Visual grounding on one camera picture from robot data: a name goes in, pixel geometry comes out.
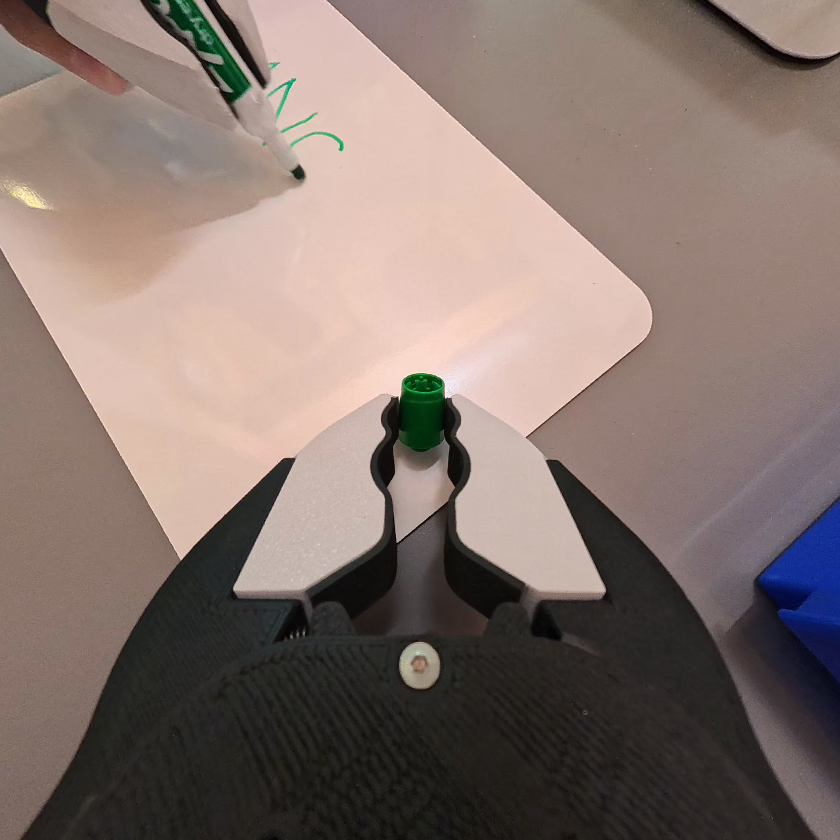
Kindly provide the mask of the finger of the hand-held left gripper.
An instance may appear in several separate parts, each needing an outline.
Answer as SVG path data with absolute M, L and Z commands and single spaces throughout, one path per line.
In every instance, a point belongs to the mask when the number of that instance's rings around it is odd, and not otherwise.
M 59 35 L 168 106 L 224 130 L 238 122 L 199 60 L 140 1 L 50 1 Z
M 270 64 L 249 2 L 205 1 L 205 4 L 239 57 L 265 89 L 270 78 Z

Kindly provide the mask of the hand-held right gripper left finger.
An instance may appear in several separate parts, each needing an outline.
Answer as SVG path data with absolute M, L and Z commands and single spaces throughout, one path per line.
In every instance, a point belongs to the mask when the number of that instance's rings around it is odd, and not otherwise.
M 240 600 L 336 602 L 357 617 L 392 588 L 398 399 L 381 394 L 294 458 L 240 571 Z

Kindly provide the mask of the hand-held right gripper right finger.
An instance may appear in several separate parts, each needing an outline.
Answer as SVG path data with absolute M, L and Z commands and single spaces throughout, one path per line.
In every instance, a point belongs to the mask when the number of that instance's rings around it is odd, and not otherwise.
M 549 461 L 524 435 L 463 395 L 446 401 L 453 491 L 444 572 L 449 588 L 491 618 L 517 604 L 599 602 L 606 585 Z

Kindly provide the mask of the green dry-erase marker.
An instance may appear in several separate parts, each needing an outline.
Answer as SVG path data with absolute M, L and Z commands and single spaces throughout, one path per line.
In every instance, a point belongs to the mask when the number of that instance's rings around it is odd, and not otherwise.
M 198 61 L 238 125 L 260 140 L 296 181 L 306 173 L 277 128 L 266 94 L 267 76 L 236 22 L 216 1 L 142 1 L 168 36 Z

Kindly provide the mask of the green marker cap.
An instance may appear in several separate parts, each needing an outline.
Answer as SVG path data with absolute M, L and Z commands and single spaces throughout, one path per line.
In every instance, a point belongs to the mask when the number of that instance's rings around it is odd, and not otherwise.
M 399 440 L 414 452 L 437 447 L 444 438 L 445 382 L 435 374 L 414 373 L 402 381 Z

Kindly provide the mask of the white whiteboard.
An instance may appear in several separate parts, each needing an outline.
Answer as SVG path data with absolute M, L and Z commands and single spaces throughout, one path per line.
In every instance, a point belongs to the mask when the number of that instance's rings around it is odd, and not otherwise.
M 405 375 L 529 434 L 645 294 L 328 2 L 255 2 L 308 175 L 135 88 L 2 98 L 2 251 L 183 556 Z

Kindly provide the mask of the blue plastic bin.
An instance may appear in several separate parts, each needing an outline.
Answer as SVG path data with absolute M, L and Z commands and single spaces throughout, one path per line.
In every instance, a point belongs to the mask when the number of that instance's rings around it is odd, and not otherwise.
M 839 500 L 756 580 L 783 625 L 839 681 Z

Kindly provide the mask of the person's left hand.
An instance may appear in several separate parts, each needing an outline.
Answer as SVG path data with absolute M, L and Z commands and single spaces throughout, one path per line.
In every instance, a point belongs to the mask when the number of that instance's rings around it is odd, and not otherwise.
M 118 73 L 63 38 L 26 2 L 2 1 L 1 26 L 21 46 L 101 91 L 120 96 L 130 89 Z

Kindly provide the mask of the wooden sign stand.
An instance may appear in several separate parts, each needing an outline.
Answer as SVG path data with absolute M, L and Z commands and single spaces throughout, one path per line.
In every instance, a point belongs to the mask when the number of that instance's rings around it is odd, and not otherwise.
M 838 1 L 709 1 L 773 50 L 795 59 L 839 54 Z

